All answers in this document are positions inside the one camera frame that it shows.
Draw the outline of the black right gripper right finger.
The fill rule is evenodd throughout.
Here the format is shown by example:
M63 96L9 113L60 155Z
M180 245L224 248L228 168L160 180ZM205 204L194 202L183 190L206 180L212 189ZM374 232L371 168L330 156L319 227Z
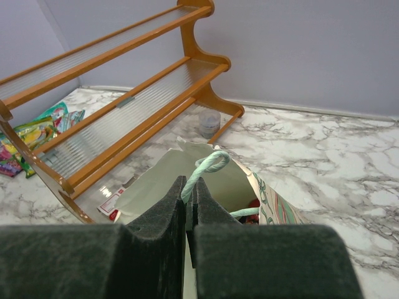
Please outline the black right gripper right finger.
M362 298L342 238L326 225L243 225L203 179L193 195L198 298Z

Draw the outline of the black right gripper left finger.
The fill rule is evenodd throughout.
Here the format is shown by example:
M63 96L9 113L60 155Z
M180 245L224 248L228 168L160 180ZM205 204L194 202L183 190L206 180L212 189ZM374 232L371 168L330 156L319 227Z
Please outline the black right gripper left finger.
M126 225L2 226L1 297L181 298L185 182Z

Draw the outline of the green patterned paper bag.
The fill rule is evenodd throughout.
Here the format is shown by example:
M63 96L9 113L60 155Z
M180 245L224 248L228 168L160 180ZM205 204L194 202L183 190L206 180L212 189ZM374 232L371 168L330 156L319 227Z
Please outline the green patterned paper bag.
M303 224L295 209L256 173L210 145L179 141L119 197L117 222L125 237L126 293L135 298L181 298L184 276L193 275L193 200L203 179L229 215L254 216L261 224Z

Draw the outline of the green Fox's snack packet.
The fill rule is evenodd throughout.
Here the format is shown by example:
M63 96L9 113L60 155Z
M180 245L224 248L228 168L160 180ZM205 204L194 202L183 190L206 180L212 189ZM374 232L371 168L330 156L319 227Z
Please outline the green Fox's snack packet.
M26 179L29 179L33 175L35 175L36 172L34 171L34 169L28 164L28 162L19 153L14 154L13 158L16 160L16 162L19 164L19 166L22 168L22 170L25 171Z

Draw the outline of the purple berry snack packet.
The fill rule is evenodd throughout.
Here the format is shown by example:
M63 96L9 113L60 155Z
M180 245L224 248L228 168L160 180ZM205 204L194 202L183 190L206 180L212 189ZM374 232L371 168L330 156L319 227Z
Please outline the purple berry snack packet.
M14 158L17 153L16 148L9 142L9 140L1 136L1 174L14 177L18 175L22 168Z

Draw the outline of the yellow fruit snack packet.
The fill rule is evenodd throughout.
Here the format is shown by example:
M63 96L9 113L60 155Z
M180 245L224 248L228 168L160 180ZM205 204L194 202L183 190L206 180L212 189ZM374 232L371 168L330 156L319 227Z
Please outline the yellow fruit snack packet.
M51 116L19 125L14 131L30 150L39 148L59 133Z

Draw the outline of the teal snack packet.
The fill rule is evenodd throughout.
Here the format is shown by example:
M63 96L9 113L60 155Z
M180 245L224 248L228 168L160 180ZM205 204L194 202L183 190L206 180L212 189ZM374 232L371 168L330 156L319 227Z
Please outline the teal snack packet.
M85 116L85 110L76 110L70 112L64 102L60 102L40 114L36 120L51 117L54 127L59 133L63 133L82 121Z

